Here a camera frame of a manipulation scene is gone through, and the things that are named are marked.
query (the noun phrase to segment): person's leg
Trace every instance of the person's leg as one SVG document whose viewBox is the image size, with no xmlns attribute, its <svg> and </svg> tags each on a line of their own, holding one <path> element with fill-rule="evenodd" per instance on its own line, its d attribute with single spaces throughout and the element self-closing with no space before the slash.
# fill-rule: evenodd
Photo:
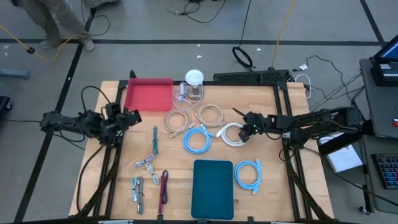
<svg viewBox="0 0 398 224">
<path fill-rule="evenodd" d="M 43 49 L 60 45 L 62 39 L 58 27 L 47 6 L 39 0 L 20 0 L 28 16 L 46 33 L 46 40 L 40 43 Z"/>
<path fill-rule="evenodd" d="M 85 30 L 83 24 L 79 22 L 76 15 L 66 5 L 65 0 L 39 0 L 45 3 L 51 11 L 57 15 L 60 24 L 73 35 L 77 36 L 85 45 L 86 50 L 94 50 L 94 43 L 90 35 Z"/>
</svg>

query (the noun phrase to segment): yellow cable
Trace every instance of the yellow cable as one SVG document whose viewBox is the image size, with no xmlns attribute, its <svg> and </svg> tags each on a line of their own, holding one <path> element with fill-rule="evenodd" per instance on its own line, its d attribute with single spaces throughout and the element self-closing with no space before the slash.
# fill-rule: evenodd
<svg viewBox="0 0 398 224">
<path fill-rule="evenodd" d="M 277 52 L 278 52 L 279 41 L 282 38 L 282 33 L 284 32 L 284 29 L 285 29 L 285 26 L 286 26 L 286 23 L 287 23 L 287 19 L 289 18 L 289 15 L 292 12 L 293 7 L 294 7 L 294 0 L 292 0 L 292 2 L 290 3 L 289 10 L 287 11 L 287 14 L 286 14 L 285 19 L 284 19 L 284 23 L 283 23 L 282 27 L 280 28 L 278 40 L 276 41 L 276 46 L 275 46 L 275 50 L 274 50 L 274 58 L 272 59 L 272 63 L 271 63 L 271 68 L 274 67 L 276 55 L 277 55 Z"/>
<path fill-rule="evenodd" d="M 6 31 L 6 33 L 7 33 L 8 35 L 10 35 L 10 37 L 12 37 L 12 38 L 13 38 L 15 41 L 17 41 L 19 44 L 21 44 L 26 50 L 29 50 L 29 49 L 30 49 L 29 46 L 27 46 L 27 45 L 24 44 L 22 41 L 20 41 L 14 34 L 12 34 L 11 32 L 9 32 L 3 25 L 0 25 L 0 28 L 1 28 L 2 30 Z M 69 37 L 69 39 L 68 39 L 67 41 L 65 41 L 63 44 L 61 44 L 61 45 L 59 46 L 58 51 L 57 51 L 57 54 L 55 55 L 55 58 L 54 58 L 54 59 L 46 58 L 46 57 L 44 57 L 43 55 L 41 55 L 41 54 L 39 54 L 39 53 L 37 53 L 37 52 L 34 52 L 34 55 L 37 56 L 37 57 L 40 58 L 40 59 L 47 60 L 47 61 L 56 60 L 56 59 L 58 59 L 58 56 L 60 55 L 60 52 L 61 52 L 62 47 L 63 47 L 66 43 L 68 43 L 72 38 L 73 38 L 73 35 L 72 35 L 71 37 Z"/>
</svg>

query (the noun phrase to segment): keyboard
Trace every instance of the keyboard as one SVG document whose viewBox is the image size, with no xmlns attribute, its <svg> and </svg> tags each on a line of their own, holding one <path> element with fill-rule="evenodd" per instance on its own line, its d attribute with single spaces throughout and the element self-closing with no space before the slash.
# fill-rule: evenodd
<svg viewBox="0 0 398 224">
<path fill-rule="evenodd" d="M 398 189 L 398 154 L 372 154 L 385 189 Z"/>
<path fill-rule="evenodd" d="M 275 83 L 286 82 L 289 77 L 288 70 L 271 70 L 258 72 L 231 72 L 216 73 L 214 81 L 218 82 L 253 82 L 253 83 Z"/>
</svg>

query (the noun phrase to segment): shoe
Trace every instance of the shoe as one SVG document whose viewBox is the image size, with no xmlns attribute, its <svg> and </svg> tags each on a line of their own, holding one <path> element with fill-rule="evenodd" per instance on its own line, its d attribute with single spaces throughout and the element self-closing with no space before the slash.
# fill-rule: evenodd
<svg viewBox="0 0 398 224">
<path fill-rule="evenodd" d="M 41 42 L 39 43 L 39 46 L 40 46 L 42 49 L 49 49 L 50 47 L 52 47 L 52 46 L 50 45 L 50 43 L 49 43 L 47 40 L 41 41 Z"/>
<path fill-rule="evenodd" d="M 94 50 L 95 45 L 91 39 L 81 40 L 81 42 L 83 43 L 87 51 L 91 52 L 92 50 Z"/>
</svg>

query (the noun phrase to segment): gray pants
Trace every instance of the gray pants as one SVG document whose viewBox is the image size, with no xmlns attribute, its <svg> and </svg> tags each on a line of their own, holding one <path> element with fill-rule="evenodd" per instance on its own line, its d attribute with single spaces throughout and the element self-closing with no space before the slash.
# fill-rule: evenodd
<svg viewBox="0 0 398 224">
<path fill-rule="evenodd" d="M 45 38 L 52 46 L 59 45 L 62 39 L 50 9 L 57 15 L 61 25 L 74 36 L 79 39 L 90 39 L 90 35 L 64 0 L 19 0 L 19 4 L 29 17 L 43 28 L 46 33 Z"/>
</svg>

